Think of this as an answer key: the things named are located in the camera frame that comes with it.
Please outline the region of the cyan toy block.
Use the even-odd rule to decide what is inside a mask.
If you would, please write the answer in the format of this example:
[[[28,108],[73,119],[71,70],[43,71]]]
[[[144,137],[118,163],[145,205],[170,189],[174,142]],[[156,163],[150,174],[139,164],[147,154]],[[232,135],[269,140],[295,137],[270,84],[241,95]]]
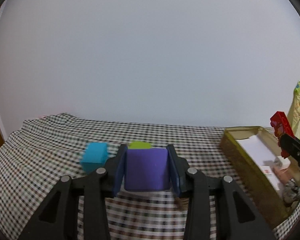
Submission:
[[[103,167],[108,159],[108,144],[106,142],[90,142],[81,158],[81,166],[86,174]]]

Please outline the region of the purple cube block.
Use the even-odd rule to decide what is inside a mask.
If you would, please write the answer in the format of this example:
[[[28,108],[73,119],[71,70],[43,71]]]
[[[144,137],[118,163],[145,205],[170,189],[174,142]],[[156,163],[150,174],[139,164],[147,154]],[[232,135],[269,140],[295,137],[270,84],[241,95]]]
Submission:
[[[165,191],[169,188],[167,149],[149,148],[127,151],[125,190],[152,192]]]

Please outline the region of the lime green toy block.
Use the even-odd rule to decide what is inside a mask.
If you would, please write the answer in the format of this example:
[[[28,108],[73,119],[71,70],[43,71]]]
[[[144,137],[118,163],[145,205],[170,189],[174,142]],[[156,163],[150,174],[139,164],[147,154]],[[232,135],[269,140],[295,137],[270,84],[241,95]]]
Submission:
[[[133,141],[128,146],[129,149],[139,150],[139,149],[150,149],[152,148],[151,143],[144,141]]]

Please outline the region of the red toy brick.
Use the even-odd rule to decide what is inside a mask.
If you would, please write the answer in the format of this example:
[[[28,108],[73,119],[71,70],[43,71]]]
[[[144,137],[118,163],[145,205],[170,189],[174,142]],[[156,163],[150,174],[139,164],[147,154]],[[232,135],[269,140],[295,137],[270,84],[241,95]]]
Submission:
[[[284,134],[288,134],[294,138],[294,133],[286,114],[284,112],[277,111],[270,118],[270,125],[274,128],[274,135],[278,139],[278,145],[281,148],[281,156],[283,158],[287,158],[289,156],[289,153],[281,147],[280,138]]]

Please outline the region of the white red small box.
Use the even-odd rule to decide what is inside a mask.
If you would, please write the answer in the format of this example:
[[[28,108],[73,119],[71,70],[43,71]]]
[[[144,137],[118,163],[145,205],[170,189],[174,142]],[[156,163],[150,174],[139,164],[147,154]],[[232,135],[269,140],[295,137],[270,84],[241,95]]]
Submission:
[[[259,167],[262,171],[262,173],[265,175],[265,177],[268,179],[270,184],[273,186],[273,188],[276,191],[280,190],[281,181],[277,178],[277,176],[274,174],[270,166],[260,166]]]

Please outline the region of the gold tin box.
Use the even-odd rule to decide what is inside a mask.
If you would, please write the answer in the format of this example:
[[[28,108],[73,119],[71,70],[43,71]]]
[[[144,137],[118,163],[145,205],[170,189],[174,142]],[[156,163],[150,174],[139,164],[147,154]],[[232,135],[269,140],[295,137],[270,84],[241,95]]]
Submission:
[[[258,135],[276,155],[276,158],[280,155],[281,149],[273,130],[260,126],[226,128],[220,142],[220,148],[232,163],[259,212],[273,229],[294,215],[300,216],[300,200],[293,202],[289,207],[286,206],[283,195],[282,198],[279,197],[258,166],[236,141],[237,139],[247,139],[252,135]],[[291,175],[297,185],[300,186],[300,168],[295,160],[292,158],[289,160],[291,163],[285,173]]]

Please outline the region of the white paper liner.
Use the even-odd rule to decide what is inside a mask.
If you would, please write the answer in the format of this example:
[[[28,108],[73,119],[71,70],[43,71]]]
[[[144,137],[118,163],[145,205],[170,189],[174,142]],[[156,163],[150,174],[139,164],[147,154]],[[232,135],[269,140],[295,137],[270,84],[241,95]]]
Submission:
[[[276,155],[260,139],[258,135],[252,135],[247,139],[237,139],[239,145],[247,152],[253,162],[258,166],[274,166]],[[281,182],[280,190],[275,192],[282,198],[284,185]]]

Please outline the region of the checkered tablecloth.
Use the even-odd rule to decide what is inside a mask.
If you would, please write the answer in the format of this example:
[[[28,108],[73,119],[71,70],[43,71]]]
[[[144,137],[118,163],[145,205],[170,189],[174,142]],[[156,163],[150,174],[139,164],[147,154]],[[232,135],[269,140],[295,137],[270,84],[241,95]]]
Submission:
[[[219,143],[222,127],[135,124],[84,120],[69,114],[26,120],[0,147],[0,230],[17,239],[31,215],[63,175],[82,177],[80,161],[89,142],[106,142],[110,155],[121,144],[173,144],[207,176],[241,182]],[[187,212],[170,191],[120,192],[106,201],[112,239],[182,239]]]

